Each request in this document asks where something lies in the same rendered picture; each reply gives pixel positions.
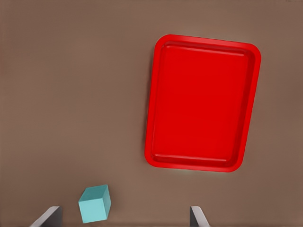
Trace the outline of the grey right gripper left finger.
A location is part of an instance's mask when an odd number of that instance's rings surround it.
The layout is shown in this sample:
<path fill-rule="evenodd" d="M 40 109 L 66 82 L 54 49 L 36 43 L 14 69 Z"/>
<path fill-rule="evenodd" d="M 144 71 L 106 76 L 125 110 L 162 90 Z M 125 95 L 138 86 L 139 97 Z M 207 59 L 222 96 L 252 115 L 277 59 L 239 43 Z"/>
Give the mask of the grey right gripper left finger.
<path fill-rule="evenodd" d="M 51 206 L 29 227 L 62 227 L 62 207 Z"/>

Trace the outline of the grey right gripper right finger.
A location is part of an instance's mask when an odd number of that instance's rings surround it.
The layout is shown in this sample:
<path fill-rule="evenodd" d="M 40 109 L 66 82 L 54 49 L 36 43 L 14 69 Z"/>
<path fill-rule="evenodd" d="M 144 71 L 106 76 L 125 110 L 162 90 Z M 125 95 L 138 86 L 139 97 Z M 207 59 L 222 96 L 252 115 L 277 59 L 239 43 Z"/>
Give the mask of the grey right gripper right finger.
<path fill-rule="evenodd" d="M 210 224 L 208 223 L 202 209 L 199 206 L 191 206 L 189 213 L 190 227 L 210 227 Z"/>

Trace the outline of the small teal cube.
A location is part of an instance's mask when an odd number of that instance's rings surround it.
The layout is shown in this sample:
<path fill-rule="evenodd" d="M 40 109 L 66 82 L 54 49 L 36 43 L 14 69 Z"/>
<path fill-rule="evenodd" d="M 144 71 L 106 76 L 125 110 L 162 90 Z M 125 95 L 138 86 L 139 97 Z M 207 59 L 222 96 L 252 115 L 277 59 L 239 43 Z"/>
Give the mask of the small teal cube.
<path fill-rule="evenodd" d="M 111 208 L 108 185 L 87 187 L 78 204 L 83 223 L 107 220 Z"/>

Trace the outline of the red plastic tray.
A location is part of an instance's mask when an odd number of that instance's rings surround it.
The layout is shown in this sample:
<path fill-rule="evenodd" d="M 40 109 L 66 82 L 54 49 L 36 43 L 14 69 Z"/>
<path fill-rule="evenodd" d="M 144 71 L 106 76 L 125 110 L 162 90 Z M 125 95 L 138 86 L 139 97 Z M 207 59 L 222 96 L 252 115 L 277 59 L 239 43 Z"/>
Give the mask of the red plastic tray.
<path fill-rule="evenodd" d="M 233 172 L 244 158 L 261 53 L 164 35 L 154 47 L 144 156 L 154 167 Z"/>

